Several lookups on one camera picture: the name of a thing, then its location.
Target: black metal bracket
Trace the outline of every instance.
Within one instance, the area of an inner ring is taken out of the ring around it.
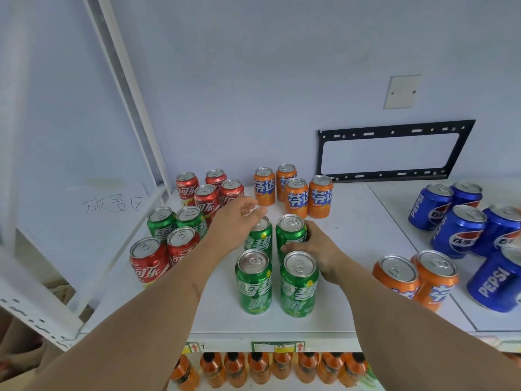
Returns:
[[[353,128],[318,130],[318,159],[317,174],[322,174],[322,154],[324,144],[328,141],[345,140],[372,140],[383,137],[407,137],[417,135],[449,134],[459,135],[456,144],[445,166],[432,169],[409,169],[392,171],[364,171],[356,173],[328,174],[333,182],[368,182],[368,181],[400,181],[400,180],[427,180],[446,179],[458,159],[459,153],[470,134],[475,119],[451,122],[432,122],[428,124],[399,124],[391,126],[378,126],[372,128]]]

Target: soda can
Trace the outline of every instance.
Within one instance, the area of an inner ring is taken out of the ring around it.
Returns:
[[[244,186],[239,180],[226,180],[221,184],[221,203],[226,206],[233,199],[244,196]]]
[[[333,198],[333,179],[328,176],[315,176],[309,183],[309,203],[307,213],[313,218],[325,218],[331,212]]]
[[[450,208],[454,192],[442,184],[428,184],[420,191],[409,222],[421,230],[434,230]]]
[[[306,180],[300,177],[290,178],[284,189],[286,192],[286,212],[296,214],[302,219],[307,217],[309,187]]]
[[[467,206],[478,207],[483,198],[483,188],[472,182],[455,182],[451,185],[454,196],[452,206],[466,204]]]
[[[226,177],[226,174],[224,170],[222,169],[215,169],[210,170],[208,173],[206,173],[205,182],[208,185],[215,186],[215,189],[220,193],[221,191],[221,184],[226,181],[228,177]]]
[[[273,250],[273,226],[268,217],[263,217],[251,230],[248,238],[244,242],[244,249],[256,249],[264,251],[271,261]]]
[[[280,267],[281,306],[286,314],[302,318],[313,311],[318,273],[315,258],[307,252],[286,255]]]
[[[149,212],[147,226],[153,237],[166,241],[168,235],[176,229],[176,215],[170,207],[159,207]]]
[[[481,236],[486,224],[483,211],[459,204],[452,207],[439,224],[430,245],[452,259],[461,259]]]
[[[166,245],[155,237],[145,237],[130,248],[130,265],[143,287],[152,284],[170,269]]]
[[[178,263],[200,241],[201,239],[197,232],[189,226],[183,226],[170,233],[167,239],[166,250],[172,263],[174,265]]]
[[[178,227],[189,226],[193,228],[201,240],[206,236],[206,232],[208,232],[208,225],[206,225],[206,219],[204,218],[204,215],[199,207],[185,207],[177,211],[176,217]]]
[[[286,243],[306,241],[306,224],[298,215],[286,214],[277,222],[275,234],[277,235],[277,254],[279,262],[282,263],[285,254],[281,251],[281,247]]]
[[[521,248],[503,247],[479,267],[467,284],[472,298],[501,313],[521,303]]]
[[[179,174],[176,177],[176,186],[179,192],[179,198],[181,199],[181,205],[183,207],[195,206],[194,193],[195,188],[199,186],[199,180],[195,176],[195,173],[190,171]]]
[[[255,198],[259,206],[271,206],[275,203],[275,174],[269,167],[255,170],[253,176]]]
[[[284,187],[290,178],[296,177],[296,167],[290,163],[280,165],[277,168],[277,199],[279,202],[286,202],[286,192]]]
[[[271,262],[260,250],[246,250],[237,260],[235,275],[242,309],[261,314],[271,304]]]
[[[471,251],[488,258],[521,234],[521,211],[511,206],[491,206],[483,212],[488,219],[487,225]]]
[[[412,299],[420,287],[418,269],[401,256],[386,255],[373,266],[373,276],[387,288]]]
[[[448,256],[434,250],[421,251],[411,262],[418,269],[421,283],[414,300],[437,311],[459,282],[458,267]]]
[[[206,219],[206,224],[210,226],[215,213],[221,207],[219,193],[213,185],[201,185],[195,190],[195,205],[200,208]]]

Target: blank outlet cover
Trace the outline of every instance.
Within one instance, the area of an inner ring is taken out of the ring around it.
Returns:
[[[391,77],[384,109],[411,108],[416,99],[421,75]]]

